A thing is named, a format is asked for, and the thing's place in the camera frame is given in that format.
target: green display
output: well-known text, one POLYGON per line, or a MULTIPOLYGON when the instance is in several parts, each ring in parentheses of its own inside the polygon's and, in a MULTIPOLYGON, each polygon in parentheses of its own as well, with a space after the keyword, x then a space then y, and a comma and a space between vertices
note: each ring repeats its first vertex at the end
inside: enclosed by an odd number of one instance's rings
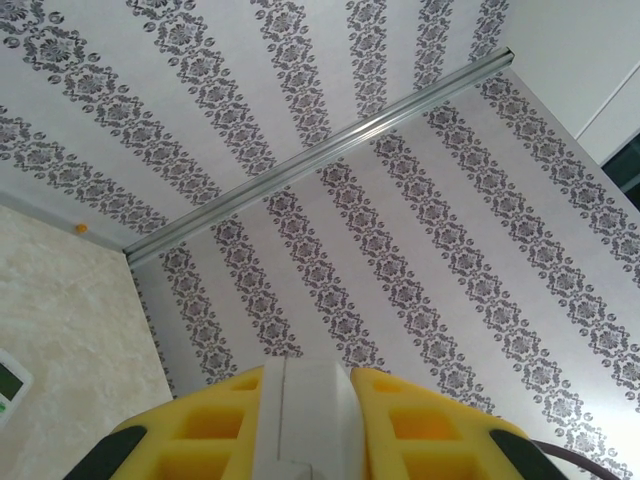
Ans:
POLYGON ((23 382, 0 363, 0 393, 9 401, 20 391, 23 382))

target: aluminum ceiling trim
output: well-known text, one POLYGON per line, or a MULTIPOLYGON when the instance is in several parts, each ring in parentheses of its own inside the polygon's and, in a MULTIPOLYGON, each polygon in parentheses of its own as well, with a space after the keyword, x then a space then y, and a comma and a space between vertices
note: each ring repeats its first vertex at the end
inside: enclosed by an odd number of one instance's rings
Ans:
POLYGON ((433 85, 409 95, 377 114, 276 165, 268 172, 219 196, 124 249, 131 269, 149 258, 214 225, 270 193, 308 175, 395 125, 424 113, 460 91, 496 74, 513 62, 508 48, 497 50, 433 85))

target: black cable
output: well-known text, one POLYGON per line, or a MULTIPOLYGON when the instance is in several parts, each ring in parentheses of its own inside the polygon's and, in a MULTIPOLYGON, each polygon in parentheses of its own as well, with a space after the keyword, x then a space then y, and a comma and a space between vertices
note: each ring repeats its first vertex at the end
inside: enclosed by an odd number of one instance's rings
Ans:
POLYGON ((592 473, 602 480, 620 480, 620 477, 614 475, 609 470, 601 467, 597 463, 592 462, 587 457, 583 457, 579 453, 567 450, 566 448, 559 447, 558 445, 553 445, 551 443, 541 442, 539 440, 531 441, 547 455, 551 455, 552 457, 557 457, 562 460, 566 460, 569 463, 573 463, 580 468, 584 468, 587 472, 592 473))

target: white plastic part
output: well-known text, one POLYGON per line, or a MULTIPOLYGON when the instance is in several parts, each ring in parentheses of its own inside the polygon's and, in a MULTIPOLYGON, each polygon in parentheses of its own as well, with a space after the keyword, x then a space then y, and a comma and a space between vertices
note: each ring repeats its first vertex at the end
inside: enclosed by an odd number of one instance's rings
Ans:
POLYGON ((361 480, 364 448, 358 397, 339 363, 265 364, 252 480, 361 480))

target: beige textured wall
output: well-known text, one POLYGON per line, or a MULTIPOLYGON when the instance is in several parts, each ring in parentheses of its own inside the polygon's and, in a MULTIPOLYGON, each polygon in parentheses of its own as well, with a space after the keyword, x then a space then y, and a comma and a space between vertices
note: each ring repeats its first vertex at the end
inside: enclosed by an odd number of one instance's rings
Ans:
POLYGON ((60 480, 171 399, 121 254, 0 207, 0 312, 0 346, 34 376, 0 431, 0 478, 60 480))

